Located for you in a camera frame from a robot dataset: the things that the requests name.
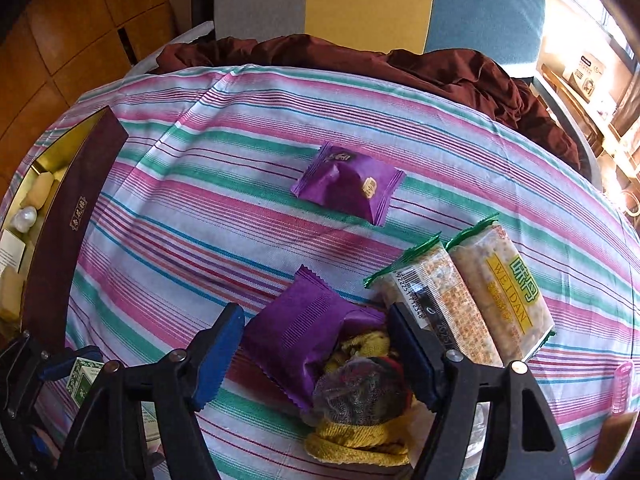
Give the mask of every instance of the metal screw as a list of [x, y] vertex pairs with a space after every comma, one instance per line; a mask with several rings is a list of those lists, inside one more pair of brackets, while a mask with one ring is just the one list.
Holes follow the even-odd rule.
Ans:
[[511, 363], [511, 370], [516, 372], [517, 374], [526, 374], [529, 368], [522, 361], [514, 361]]
[[459, 363], [460, 361], [462, 361], [462, 359], [465, 358], [460, 352], [453, 349], [447, 350], [447, 353], [445, 355], [447, 356], [447, 359], [449, 361], [453, 361], [455, 363]]
[[115, 371], [119, 370], [120, 361], [116, 361], [116, 360], [109, 361], [102, 368], [104, 368], [104, 371], [107, 372], [108, 374], [113, 374]]
[[182, 348], [171, 350], [169, 352], [169, 361], [171, 361], [172, 363], [180, 363], [184, 361], [186, 358], [187, 358], [187, 351]]

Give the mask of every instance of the pink plastic object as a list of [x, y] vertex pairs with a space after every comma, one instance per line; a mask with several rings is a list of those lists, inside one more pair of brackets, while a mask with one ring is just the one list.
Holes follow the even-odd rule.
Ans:
[[626, 361], [613, 372], [613, 400], [611, 415], [625, 413], [629, 409], [634, 385], [634, 363]]

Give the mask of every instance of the striped tablecloth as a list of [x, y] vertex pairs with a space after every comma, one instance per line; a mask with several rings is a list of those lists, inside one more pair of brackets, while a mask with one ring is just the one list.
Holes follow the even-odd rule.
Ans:
[[[27, 163], [105, 105], [130, 136], [82, 246], [70, 345], [96, 344], [127, 365], [156, 361], [212, 325], [228, 301], [248, 317], [260, 312], [301, 264], [348, 300], [375, 302], [365, 276], [434, 232], [448, 239], [498, 211], [556, 321], [532, 370], [578, 477], [590, 476], [613, 371], [638, 352], [640, 243], [562, 162], [480, 113], [395, 84], [292, 68], [194, 68], [84, 95], [30, 151], [1, 212]], [[383, 228], [289, 192], [326, 140], [408, 174]], [[43, 392], [41, 408], [64, 434], [74, 414], [64, 384]], [[309, 428], [242, 351], [198, 420], [223, 478], [394, 473], [307, 456]]]

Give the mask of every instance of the purple snack package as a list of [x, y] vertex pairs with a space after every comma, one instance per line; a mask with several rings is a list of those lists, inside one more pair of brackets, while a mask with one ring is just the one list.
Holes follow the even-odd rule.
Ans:
[[386, 162], [326, 142], [291, 192], [302, 200], [384, 225], [391, 196], [403, 179], [404, 172]]
[[289, 287], [244, 328], [241, 345], [298, 407], [308, 411], [338, 337], [380, 330], [386, 313], [341, 298], [301, 266]]

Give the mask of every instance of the maroon cloth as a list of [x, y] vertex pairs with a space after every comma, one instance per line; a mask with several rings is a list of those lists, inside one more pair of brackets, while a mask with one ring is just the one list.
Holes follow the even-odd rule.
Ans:
[[167, 45], [156, 73], [190, 66], [295, 66], [357, 74], [402, 84], [467, 105], [523, 134], [580, 170], [573, 139], [546, 112], [529, 86], [513, 80], [477, 50], [450, 48], [426, 54], [392, 50], [389, 54], [353, 50], [308, 34], [258, 43], [224, 38], [201, 44]]

